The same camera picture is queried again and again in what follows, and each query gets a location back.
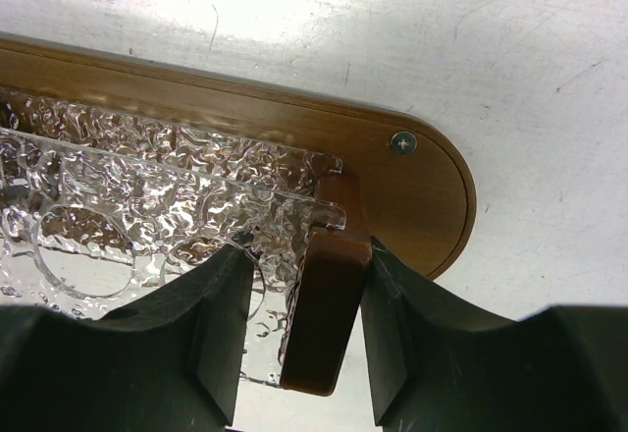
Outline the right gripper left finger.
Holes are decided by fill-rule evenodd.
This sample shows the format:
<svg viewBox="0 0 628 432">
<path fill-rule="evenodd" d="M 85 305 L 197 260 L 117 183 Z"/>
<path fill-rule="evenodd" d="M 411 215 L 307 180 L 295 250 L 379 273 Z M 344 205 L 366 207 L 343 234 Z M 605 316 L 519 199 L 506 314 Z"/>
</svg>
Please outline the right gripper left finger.
<svg viewBox="0 0 628 432">
<path fill-rule="evenodd" d="M 240 248 L 98 320 L 1 310 L 5 431 L 223 431 L 234 421 L 253 278 Z"/>
</svg>

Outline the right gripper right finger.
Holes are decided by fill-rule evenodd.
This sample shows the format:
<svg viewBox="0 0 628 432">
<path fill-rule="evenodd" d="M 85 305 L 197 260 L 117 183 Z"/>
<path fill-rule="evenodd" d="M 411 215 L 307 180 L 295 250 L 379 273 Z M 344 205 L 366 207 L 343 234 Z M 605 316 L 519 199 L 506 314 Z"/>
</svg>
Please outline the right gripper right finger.
<svg viewBox="0 0 628 432">
<path fill-rule="evenodd" d="M 380 242 L 361 301 L 386 431 L 623 431 L 627 311 L 555 305 L 513 321 L 414 272 Z"/>
</svg>

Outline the clear rack with brown ends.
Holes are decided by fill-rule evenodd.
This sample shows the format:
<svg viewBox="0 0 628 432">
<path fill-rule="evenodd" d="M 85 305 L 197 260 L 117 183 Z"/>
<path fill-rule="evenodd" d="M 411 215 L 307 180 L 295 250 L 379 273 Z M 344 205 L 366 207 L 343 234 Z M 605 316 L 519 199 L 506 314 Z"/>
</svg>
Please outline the clear rack with brown ends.
<svg viewBox="0 0 628 432">
<path fill-rule="evenodd" d="M 334 156 L 1 92 L 1 300 L 97 319 L 224 245 L 253 264 L 240 375 L 336 387 L 371 262 Z"/>
</svg>

